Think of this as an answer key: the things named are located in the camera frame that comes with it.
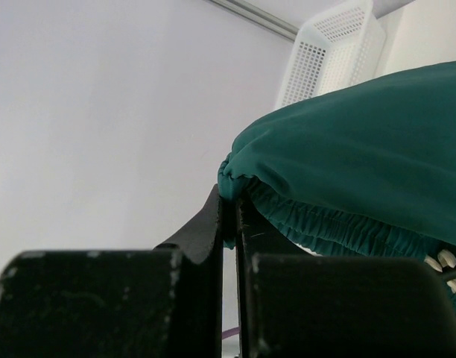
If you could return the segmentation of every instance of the green garment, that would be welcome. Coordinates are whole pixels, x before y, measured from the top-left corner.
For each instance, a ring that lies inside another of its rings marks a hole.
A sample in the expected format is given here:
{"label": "green garment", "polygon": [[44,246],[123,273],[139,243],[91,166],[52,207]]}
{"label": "green garment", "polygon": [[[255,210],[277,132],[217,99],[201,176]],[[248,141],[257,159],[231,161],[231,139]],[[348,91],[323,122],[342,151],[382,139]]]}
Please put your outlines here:
{"label": "green garment", "polygon": [[322,255],[456,255],[456,62],[266,115],[235,139],[218,185],[228,200],[247,190],[284,235]]}

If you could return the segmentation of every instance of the drawstring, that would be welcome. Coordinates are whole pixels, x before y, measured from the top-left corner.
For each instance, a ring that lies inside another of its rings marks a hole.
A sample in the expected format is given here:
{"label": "drawstring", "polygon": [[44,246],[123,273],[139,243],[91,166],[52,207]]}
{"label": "drawstring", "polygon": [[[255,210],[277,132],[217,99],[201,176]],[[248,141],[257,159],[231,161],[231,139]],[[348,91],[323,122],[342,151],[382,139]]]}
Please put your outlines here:
{"label": "drawstring", "polygon": [[[435,260],[433,257],[427,255],[425,262],[433,268],[433,270],[438,272],[443,272],[444,268],[454,269],[456,266],[456,257],[448,250],[442,250],[437,256],[438,260]],[[453,293],[456,293],[456,278],[446,282],[450,286]]]}

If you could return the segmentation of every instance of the purple cable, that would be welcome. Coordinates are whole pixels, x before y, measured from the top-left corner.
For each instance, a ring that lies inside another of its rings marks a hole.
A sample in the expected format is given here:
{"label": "purple cable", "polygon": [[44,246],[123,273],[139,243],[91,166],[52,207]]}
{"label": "purple cable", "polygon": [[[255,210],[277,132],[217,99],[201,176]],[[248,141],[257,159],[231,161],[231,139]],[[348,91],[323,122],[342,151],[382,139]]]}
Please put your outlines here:
{"label": "purple cable", "polygon": [[221,339],[229,338],[231,336],[236,336],[240,333],[240,327],[230,328],[229,330],[225,330],[221,332]]}

